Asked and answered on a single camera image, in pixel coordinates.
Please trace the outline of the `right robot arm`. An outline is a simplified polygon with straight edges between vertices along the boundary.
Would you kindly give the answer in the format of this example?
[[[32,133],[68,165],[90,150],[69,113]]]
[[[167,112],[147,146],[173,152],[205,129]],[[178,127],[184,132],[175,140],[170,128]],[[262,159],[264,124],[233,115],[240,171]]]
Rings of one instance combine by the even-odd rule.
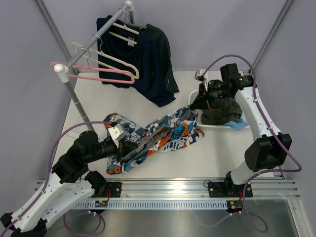
[[[222,81],[214,82],[206,78],[206,70],[196,71],[200,85],[191,108],[206,109],[212,102],[234,98],[250,126],[253,143],[244,153],[245,161],[228,172],[223,181],[208,182],[208,192],[211,198],[250,198],[250,177],[283,165],[292,139],[273,126],[252,75],[240,74],[236,64],[222,66],[220,73]]]

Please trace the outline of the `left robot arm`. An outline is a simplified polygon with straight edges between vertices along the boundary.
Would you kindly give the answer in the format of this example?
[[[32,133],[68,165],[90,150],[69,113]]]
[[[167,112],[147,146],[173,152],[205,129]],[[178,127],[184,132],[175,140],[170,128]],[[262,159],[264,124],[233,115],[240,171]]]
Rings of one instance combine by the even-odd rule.
[[[83,132],[52,167],[49,178],[19,210],[2,215],[0,221],[13,237],[43,237],[55,221],[82,200],[110,194],[107,182],[88,164],[122,152],[125,132],[109,128],[100,142],[94,131]]]

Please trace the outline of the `light blue shorts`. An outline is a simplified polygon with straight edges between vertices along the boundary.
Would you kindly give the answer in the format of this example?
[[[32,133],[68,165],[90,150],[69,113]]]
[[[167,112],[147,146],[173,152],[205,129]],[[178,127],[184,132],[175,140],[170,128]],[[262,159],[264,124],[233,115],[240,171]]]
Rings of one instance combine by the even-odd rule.
[[[247,127],[247,123],[244,121],[243,118],[239,118],[236,121],[229,121],[225,124],[225,126],[228,126],[233,130],[240,131]]]

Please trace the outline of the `patterned colourful shorts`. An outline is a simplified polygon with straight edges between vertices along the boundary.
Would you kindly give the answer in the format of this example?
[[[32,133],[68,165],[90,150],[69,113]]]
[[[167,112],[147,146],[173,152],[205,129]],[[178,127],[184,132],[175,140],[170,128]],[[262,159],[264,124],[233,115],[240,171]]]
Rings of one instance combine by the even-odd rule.
[[[104,122],[107,129],[114,123],[122,125],[123,141],[138,145],[121,159],[108,157],[106,173],[109,175],[127,173],[156,153],[181,150],[204,137],[204,132],[197,128],[198,111],[191,110],[190,106],[169,113],[144,128],[118,113],[107,115]]]

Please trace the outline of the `olive green shorts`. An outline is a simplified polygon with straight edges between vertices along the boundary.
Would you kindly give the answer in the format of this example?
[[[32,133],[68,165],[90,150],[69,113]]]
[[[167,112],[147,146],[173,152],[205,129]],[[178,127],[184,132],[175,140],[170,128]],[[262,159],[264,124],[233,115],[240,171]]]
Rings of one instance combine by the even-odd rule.
[[[202,110],[202,124],[224,125],[230,121],[237,121],[242,116],[242,109],[234,98],[213,101],[210,107],[210,110]]]

